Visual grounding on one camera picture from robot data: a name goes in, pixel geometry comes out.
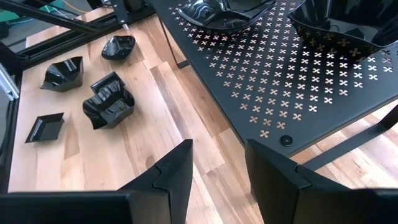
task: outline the black screw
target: black screw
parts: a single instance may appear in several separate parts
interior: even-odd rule
[[[280,137],[280,143],[283,146],[291,146],[293,143],[293,138],[288,136],[288,135],[284,135],[282,137]]]

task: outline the table leg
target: table leg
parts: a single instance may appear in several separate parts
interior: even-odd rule
[[[189,65],[188,60],[184,60],[184,61],[182,61],[182,62],[180,62],[180,63],[177,62],[177,59],[175,58],[175,55],[174,55],[173,48],[172,48],[172,46],[171,46],[171,44],[170,44],[170,41],[169,41],[169,37],[167,36],[166,30],[164,29],[163,22],[162,22],[162,20],[161,20],[160,18],[159,18],[159,22],[160,22],[160,25],[162,26],[162,30],[163,30],[164,36],[166,37],[167,44],[169,45],[169,49],[170,49],[171,52],[172,52],[172,55],[173,55],[173,59],[174,59],[175,64],[177,65],[178,68],[183,68],[183,67],[188,66],[188,65]]]
[[[340,143],[339,145],[329,149],[328,151],[320,154],[317,157],[309,160],[303,166],[310,170],[317,170],[329,162],[345,155],[346,153],[356,149],[357,147],[365,144],[366,142],[374,139],[380,134],[391,129],[395,124],[398,123],[398,105],[395,106],[390,113],[388,113],[380,122],[371,126],[370,128],[362,131],[361,133],[353,136]]]

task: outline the perforated metal tabletop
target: perforated metal tabletop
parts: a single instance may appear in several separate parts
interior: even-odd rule
[[[152,2],[242,141],[292,156],[398,97],[397,45],[357,64],[314,52],[287,18],[300,1],[278,0],[233,35],[189,24],[177,12],[186,1]],[[284,146],[282,136],[292,144]]]

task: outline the wooden floor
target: wooden floor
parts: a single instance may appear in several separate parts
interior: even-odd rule
[[[97,9],[84,20],[106,14]],[[65,29],[29,37],[29,45]],[[101,58],[114,34],[137,44],[124,64]],[[249,193],[242,145],[190,67],[177,69],[156,17],[119,30],[25,71],[12,160],[10,192],[117,189],[186,138],[194,140],[193,183],[187,223],[262,223]],[[48,65],[84,58],[83,86],[66,93],[40,90]],[[136,99],[136,110],[114,129],[92,129],[83,114],[90,85],[116,71]],[[294,156],[305,162],[379,121],[386,106]],[[24,144],[40,115],[65,112],[57,141]],[[317,171],[351,188],[398,187],[398,126]]]

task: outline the black plastic bowl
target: black plastic bowl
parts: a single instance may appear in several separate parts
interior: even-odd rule
[[[211,32],[244,30],[270,11],[276,0],[197,0],[178,10],[188,22]]]
[[[306,0],[288,17],[305,45],[349,60],[398,41],[398,0]]]

